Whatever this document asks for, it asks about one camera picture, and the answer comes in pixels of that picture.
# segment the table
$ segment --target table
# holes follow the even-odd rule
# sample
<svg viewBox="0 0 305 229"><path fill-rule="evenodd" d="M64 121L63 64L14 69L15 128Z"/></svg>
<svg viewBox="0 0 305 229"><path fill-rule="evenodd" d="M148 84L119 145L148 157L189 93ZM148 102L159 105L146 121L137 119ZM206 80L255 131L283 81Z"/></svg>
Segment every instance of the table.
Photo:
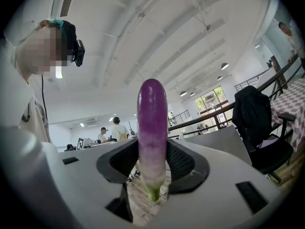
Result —
<svg viewBox="0 0 305 229"><path fill-rule="evenodd" d="M287 126L294 131L291 144L297 151L297 146L305 136L305 79L298 79L292 83L282 95L271 103L271 110L273 123L283 124L283 120L278 118L282 113L295 116L295 120L288 121Z"/></svg>
<svg viewBox="0 0 305 229"><path fill-rule="evenodd" d="M249 153L233 125L184 139L186 142L224 151L252 165Z"/></svg>

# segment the black jacket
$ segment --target black jacket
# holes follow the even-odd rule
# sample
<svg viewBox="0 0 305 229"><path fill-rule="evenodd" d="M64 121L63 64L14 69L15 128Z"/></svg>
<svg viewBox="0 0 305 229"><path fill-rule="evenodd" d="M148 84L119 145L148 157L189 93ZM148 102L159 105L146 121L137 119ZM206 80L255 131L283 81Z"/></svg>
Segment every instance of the black jacket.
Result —
<svg viewBox="0 0 305 229"><path fill-rule="evenodd" d="M269 98L253 86L242 89L235 94L232 122L243 140L260 144L272 131Z"/></svg>

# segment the shoe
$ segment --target shoe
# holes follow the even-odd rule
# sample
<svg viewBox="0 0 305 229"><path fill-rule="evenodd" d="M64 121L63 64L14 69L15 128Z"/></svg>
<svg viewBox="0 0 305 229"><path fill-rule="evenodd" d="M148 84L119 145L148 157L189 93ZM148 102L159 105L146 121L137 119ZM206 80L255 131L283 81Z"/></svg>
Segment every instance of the shoe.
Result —
<svg viewBox="0 0 305 229"><path fill-rule="evenodd" d="M140 177L141 176L141 172L135 172L133 176Z"/></svg>
<svg viewBox="0 0 305 229"><path fill-rule="evenodd" d="M127 180L126 180L126 184L130 184L130 183L132 183L133 182L133 180L131 180L130 178L128 178Z"/></svg>

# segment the chair seat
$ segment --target chair seat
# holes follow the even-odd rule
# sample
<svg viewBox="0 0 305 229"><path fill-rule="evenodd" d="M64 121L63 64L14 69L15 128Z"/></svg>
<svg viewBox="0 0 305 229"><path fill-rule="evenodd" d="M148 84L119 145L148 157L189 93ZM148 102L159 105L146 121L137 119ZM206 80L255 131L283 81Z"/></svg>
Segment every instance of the chair seat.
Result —
<svg viewBox="0 0 305 229"><path fill-rule="evenodd" d="M275 143L264 148L258 148L249 155L254 168L263 174L269 174L282 166L292 153L291 145L284 139L279 138Z"/></svg>

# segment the purple eggplant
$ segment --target purple eggplant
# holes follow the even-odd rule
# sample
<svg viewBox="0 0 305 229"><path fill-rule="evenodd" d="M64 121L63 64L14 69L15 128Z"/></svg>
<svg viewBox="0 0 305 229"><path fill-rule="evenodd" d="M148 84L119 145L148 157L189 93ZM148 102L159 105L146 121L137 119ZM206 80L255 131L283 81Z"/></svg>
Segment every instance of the purple eggplant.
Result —
<svg viewBox="0 0 305 229"><path fill-rule="evenodd" d="M159 199L165 180L167 118L162 84L155 79L145 81L137 100L138 141L141 181L152 201Z"/></svg>

